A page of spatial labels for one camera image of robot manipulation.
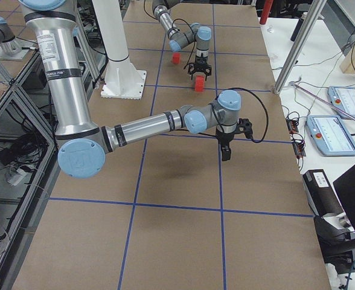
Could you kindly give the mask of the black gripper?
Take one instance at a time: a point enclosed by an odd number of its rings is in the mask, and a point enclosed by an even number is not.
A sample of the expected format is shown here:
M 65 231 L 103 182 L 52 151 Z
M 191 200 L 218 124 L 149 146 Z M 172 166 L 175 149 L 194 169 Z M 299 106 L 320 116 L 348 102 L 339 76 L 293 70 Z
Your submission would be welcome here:
M 229 147 L 230 142 L 234 139 L 235 133 L 224 133 L 216 129 L 215 134 L 218 143 L 221 145 L 222 161 L 229 161 L 231 159 L 232 150 Z
M 195 56 L 194 63 L 189 63 L 187 67 L 187 73 L 190 75 L 191 80 L 193 80 L 195 73 L 203 72 L 205 74 L 205 80 L 212 75 L 212 66 L 208 64 L 208 56 Z

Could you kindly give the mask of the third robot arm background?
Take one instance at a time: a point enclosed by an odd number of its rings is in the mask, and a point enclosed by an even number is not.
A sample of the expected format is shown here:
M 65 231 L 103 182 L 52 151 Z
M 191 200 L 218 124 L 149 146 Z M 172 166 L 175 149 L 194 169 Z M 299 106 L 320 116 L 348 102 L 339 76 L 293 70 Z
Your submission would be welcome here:
M 7 21 L 0 17 L 0 60 L 22 60 L 29 52 L 29 44 L 16 38 Z

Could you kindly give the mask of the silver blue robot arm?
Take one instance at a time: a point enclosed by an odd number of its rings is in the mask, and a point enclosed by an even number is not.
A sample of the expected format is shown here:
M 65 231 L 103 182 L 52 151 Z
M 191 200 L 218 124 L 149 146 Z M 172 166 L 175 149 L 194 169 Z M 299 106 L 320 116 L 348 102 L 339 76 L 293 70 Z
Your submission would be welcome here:
M 209 43 L 212 39 L 212 29 L 197 22 L 188 25 L 187 31 L 180 30 L 170 15 L 170 10 L 181 1 L 152 1 L 153 17 L 162 25 L 172 52 L 177 53 L 190 44 L 196 44 L 194 62 L 188 62 L 188 74 L 193 77 L 195 73 L 204 73 L 205 80 L 212 74 L 212 67 L 208 63 Z
M 107 57 L 105 83 L 93 97 L 86 96 L 74 43 L 75 1 L 22 1 L 21 6 L 26 25 L 36 35 L 57 113 L 57 159 L 65 174 L 92 177 L 115 149 L 184 128 L 193 134 L 214 128 L 223 160 L 230 159 L 229 144 L 242 127 L 241 96 L 231 89 L 203 107 L 185 105 L 124 124 L 99 125 L 116 114 L 119 105 L 128 110 L 130 100 L 139 100 L 147 77 L 130 60 L 117 1 L 93 3 Z

